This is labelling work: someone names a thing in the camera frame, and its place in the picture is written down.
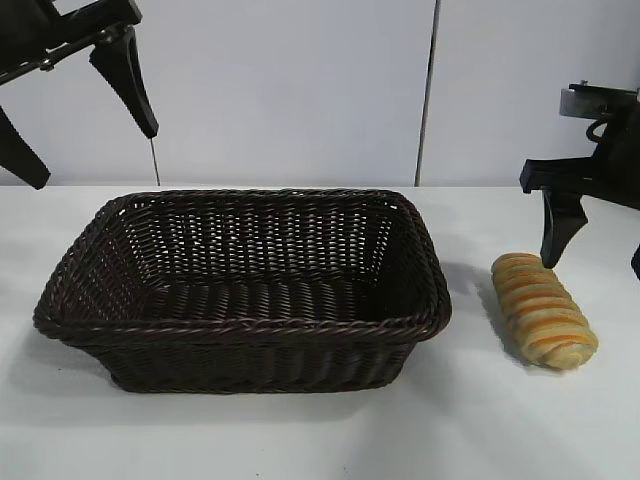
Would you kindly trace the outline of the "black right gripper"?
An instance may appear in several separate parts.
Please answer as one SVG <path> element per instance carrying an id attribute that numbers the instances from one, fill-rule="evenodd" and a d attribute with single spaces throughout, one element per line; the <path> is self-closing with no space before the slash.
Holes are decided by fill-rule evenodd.
<path id="1" fill-rule="evenodd" d="M 591 155 L 529 159 L 519 177 L 523 192 L 544 192 L 540 258 L 545 268 L 557 265 L 570 241 L 588 223 L 582 197 L 639 208 L 639 99 L 609 104 L 590 121 L 586 137 L 594 144 Z M 640 279 L 640 246 L 631 268 Z"/>

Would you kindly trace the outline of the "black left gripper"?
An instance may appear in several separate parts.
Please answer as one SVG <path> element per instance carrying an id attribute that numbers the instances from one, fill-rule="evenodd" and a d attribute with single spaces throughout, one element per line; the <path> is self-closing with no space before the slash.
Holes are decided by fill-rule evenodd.
<path id="1" fill-rule="evenodd" d="M 61 60 L 96 45 L 90 64 L 122 100 L 146 138 L 159 123 L 149 101 L 133 26 L 142 13 L 133 1 L 95 1 L 60 13 L 52 1 L 1 3 L 1 83 L 34 70 L 49 71 Z M 34 189 L 42 189 L 50 171 L 0 112 L 1 166 Z"/>

